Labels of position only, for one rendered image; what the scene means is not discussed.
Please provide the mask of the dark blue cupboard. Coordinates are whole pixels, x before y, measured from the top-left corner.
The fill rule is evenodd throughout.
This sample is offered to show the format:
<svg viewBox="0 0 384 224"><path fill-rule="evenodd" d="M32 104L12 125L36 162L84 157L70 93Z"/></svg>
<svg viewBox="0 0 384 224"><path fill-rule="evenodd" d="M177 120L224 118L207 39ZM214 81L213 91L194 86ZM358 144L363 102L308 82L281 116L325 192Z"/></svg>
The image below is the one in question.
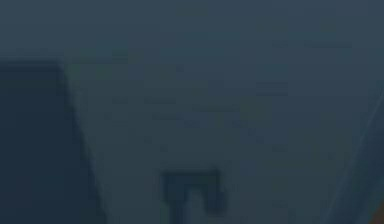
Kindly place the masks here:
<svg viewBox="0 0 384 224"><path fill-rule="evenodd" d="M0 61L0 224L107 224L57 61Z"/></svg>

